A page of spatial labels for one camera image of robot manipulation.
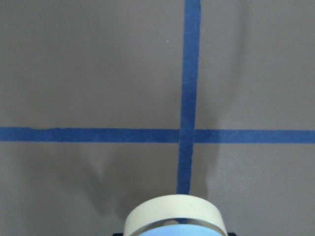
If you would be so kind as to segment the cream and blue bell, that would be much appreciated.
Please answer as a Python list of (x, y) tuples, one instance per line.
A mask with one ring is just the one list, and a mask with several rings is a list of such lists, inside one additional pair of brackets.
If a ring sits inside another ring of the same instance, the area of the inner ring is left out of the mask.
[(125, 221), (125, 236), (226, 236), (220, 211), (199, 197), (173, 194), (137, 206)]

